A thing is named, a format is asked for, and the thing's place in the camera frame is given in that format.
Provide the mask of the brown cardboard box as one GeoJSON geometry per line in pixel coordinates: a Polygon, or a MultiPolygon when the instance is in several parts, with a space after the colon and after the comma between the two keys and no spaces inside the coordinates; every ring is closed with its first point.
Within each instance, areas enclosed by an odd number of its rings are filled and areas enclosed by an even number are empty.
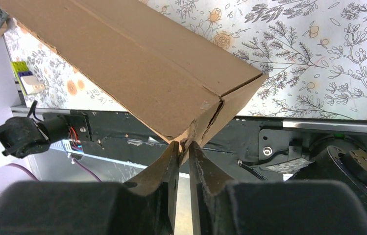
{"type": "Polygon", "coordinates": [[[137,0],[0,0],[0,9],[168,142],[223,128],[266,76],[137,0]]]}

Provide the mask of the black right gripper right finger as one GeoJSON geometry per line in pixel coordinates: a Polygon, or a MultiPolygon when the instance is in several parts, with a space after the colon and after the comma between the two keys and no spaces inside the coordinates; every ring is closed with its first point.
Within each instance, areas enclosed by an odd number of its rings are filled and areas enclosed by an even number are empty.
{"type": "Polygon", "coordinates": [[[196,142],[188,154],[195,235],[367,235],[363,205],[342,182],[240,182],[196,142]]]}

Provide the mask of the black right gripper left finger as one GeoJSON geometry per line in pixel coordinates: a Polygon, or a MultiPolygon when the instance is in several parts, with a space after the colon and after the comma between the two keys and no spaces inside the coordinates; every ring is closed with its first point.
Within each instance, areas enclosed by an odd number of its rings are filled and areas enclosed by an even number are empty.
{"type": "Polygon", "coordinates": [[[21,181],[0,197],[0,235],[172,235],[179,143],[124,183],[21,181]]]}

